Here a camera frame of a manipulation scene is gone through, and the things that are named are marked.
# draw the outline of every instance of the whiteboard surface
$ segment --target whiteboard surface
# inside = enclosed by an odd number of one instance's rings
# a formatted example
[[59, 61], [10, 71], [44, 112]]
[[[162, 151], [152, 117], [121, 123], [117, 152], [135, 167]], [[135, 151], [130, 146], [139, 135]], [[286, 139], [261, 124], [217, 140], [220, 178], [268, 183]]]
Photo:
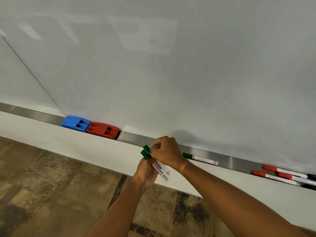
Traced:
[[316, 0], [3, 0], [67, 115], [316, 170]]
[[0, 102], [65, 116], [2, 36], [0, 36]]
[[[0, 111], [0, 135], [61, 155], [133, 175], [142, 158], [142, 148], [81, 131], [55, 126]], [[316, 191], [298, 186], [192, 161], [205, 171], [231, 183], [273, 209], [290, 223], [316, 231]], [[201, 197], [178, 172], [171, 172], [166, 183], [160, 176], [155, 183]]]

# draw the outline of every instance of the red marker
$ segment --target red marker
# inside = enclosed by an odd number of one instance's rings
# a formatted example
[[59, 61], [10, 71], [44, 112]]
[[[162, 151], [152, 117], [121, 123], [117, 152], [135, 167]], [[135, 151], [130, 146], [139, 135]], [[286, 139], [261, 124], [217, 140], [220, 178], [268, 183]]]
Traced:
[[310, 179], [305, 179], [305, 178], [297, 177], [297, 176], [294, 176], [294, 175], [289, 175], [289, 174], [285, 174], [285, 173], [279, 172], [279, 173], [278, 173], [278, 176], [281, 176], [281, 177], [286, 178], [286, 179], [296, 180], [296, 181], [298, 181], [298, 182], [302, 182], [302, 183], [306, 183], [306, 184], [316, 185], [316, 181], [312, 181], [312, 180], [310, 180]]
[[251, 173], [254, 174], [254, 175], [266, 177], [268, 179], [274, 179], [274, 180], [281, 181], [281, 182], [284, 182], [284, 183], [288, 183], [288, 184], [293, 184], [293, 185], [298, 185], [299, 186], [299, 184], [296, 181], [294, 181], [294, 180], [283, 179], [283, 178], [278, 177], [278, 176], [269, 175], [269, 174], [264, 173], [262, 171], [253, 170], [253, 171], [251, 171]]
[[285, 169], [281, 169], [281, 168], [274, 167], [274, 166], [263, 166], [262, 168], [265, 170], [271, 170], [271, 171], [275, 171], [275, 172], [282, 172], [282, 173], [286, 173], [286, 174], [290, 174], [290, 175], [296, 175], [296, 176], [299, 176], [301, 178], [308, 178], [308, 176], [306, 174], [299, 173], [296, 171], [291, 171], [291, 170], [285, 170]]

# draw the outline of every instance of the red eraser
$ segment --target red eraser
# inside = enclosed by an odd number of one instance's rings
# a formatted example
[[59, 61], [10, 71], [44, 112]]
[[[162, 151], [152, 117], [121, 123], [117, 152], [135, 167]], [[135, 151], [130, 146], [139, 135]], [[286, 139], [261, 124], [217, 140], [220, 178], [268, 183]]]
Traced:
[[262, 166], [262, 168], [265, 170], [277, 171], [277, 168], [274, 166]]
[[258, 171], [258, 170], [253, 170], [251, 171], [251, 173], [253, 175], [258, 175], [258, 176], [262, 176], [262, 177], [265, 177], [266, 176], [266, 173], [262, 172], [262, 171]]
[[102, 136], [109, 139], [116, 139], [119, 129], [103, 123], [92, 122], [87, 129], [87, 133]]
[[292, 175], [286, 174], [286, 173], [282, 173], [282, 172], [278, 172], [277, 174], [278, 176], [281, 176], [285, 179], [292, 179]]

